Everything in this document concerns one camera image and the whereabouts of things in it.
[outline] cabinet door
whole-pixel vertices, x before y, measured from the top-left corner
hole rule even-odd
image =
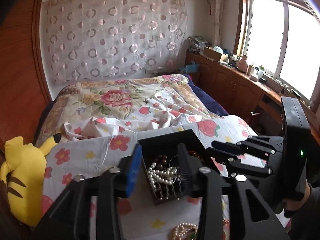
[[[235,75],[229,70],[218,66],[213,82],[212,98],[229,112],[232,102],[232,88],[235,84]]]
[[[262,91],[244,77],[238,77],[236,85],[231,90],[233,98],[229,114],[235,114],[246,120],[257,106]]]
[[[216,76],[216,71],[212,66],[206,63],[201,63],[199,66],[200,77],[199,77],[199,87],[212,97],[213,91],[213,80]]]

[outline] cardboard box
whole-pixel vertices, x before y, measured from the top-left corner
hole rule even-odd
[[[175,195],[172,191],[172,186],[170,186],[169,195],[167,196],[166,187],[162,185],[163,197],[161,198],[160,191],[153,191],[148,178],[148,168],[155,161],[155,158],[157,158],[158,155],[167,156],[167,166],[169,165],[170,160],[171,166],[179,166],[177,158],[177,147],[179,143],[184,143],[188,151],[195,151],[201,158],[203,158],[205,166],[209,168],[214,166],[213,161],[205,154],[205,148],[202,143],[191,129],[138,140],[138,144],[142,146],[143,172],[146,176],[155,205],[175,200],[186,193],[185,185],[182,180],[181,191],[179,189],[179,184],[177,182],[174,183]]]
[[[204,48],[203,54],[216,61],[225,61],[228,58],[228,54],[221,54],[209,48]]]

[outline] pikachu plush toy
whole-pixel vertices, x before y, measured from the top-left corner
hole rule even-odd
[[[44,171],[47,164],[44,158],[59,143],[61,134],[48,138],[40,148],[32,143],[23,145],[21,136],[6,141],[5,162],[0,168],[0,180],[7,184],[11,213],[22,223],[35,227],[41,219],[41,198]]]

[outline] sheer curtain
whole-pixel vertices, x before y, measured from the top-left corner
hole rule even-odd
[[[50,0],[42,9],[43,53],[56,82],[176,68],[184,0]]]
[[[222,18],[223,0],[211,0],[212,46],[220,46],[220,21]]]

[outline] wooden headboard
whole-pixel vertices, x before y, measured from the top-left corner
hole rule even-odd
[[[50,96],[43,73],[39,18],[41,0],[17,0],[0,25],[0,149],[33,136]]]

